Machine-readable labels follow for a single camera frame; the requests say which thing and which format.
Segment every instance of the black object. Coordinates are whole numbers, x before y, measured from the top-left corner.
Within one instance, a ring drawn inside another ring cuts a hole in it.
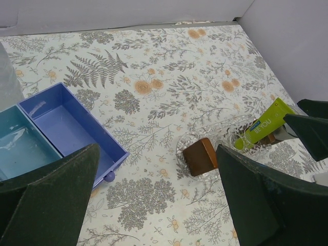
[[[76,246],[98,162],[92,144],[0,182],[0,246]]]
[[[328,244],[328,187],[276,171],[222,145],[216,155],[240,246]]]
[[[328,102],[304,99],[297,104],[308,116],[287,114],[283,119],[308,152],[320,161],[328,157]]]

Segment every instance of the clear plastic container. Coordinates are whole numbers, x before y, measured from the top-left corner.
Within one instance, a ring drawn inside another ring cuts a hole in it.
[[[21,85],[4,46],[0,43],[0,112],[23,100]]]

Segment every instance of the patterned table surface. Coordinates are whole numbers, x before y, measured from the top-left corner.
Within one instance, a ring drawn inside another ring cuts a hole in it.
[[[183,133],[258,117],[285,89],[239,25],[1,37],[24,95],[63,81],[131,153],[91,195],[78,245],[239,245],[219,180],[178,164]],[[262,163],[311,180],[327,170],[298,140]]]

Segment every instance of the leaf pattern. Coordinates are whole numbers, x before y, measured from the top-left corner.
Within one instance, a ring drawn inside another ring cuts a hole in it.
[[[187,131],[251,114],[286,90],[239,25],[0,37],[23,93],[63,81],[130,152],[92,193],[78,245],[239,245],[221,181],[176,156]],[[261,163],[312,180],[328,171],[298,139]]]

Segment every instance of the blue plastic box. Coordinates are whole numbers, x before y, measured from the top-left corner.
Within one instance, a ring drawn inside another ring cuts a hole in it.
[[[18,108],[0,112],[0,181],[20,176],[61,155]]]
[[[50,143],[67,156],[86,145],[100,145],[100,161],[94,182],[111,182],[114,170],[129,153],[102,127],[75,96],[59,83],[19,103]]]

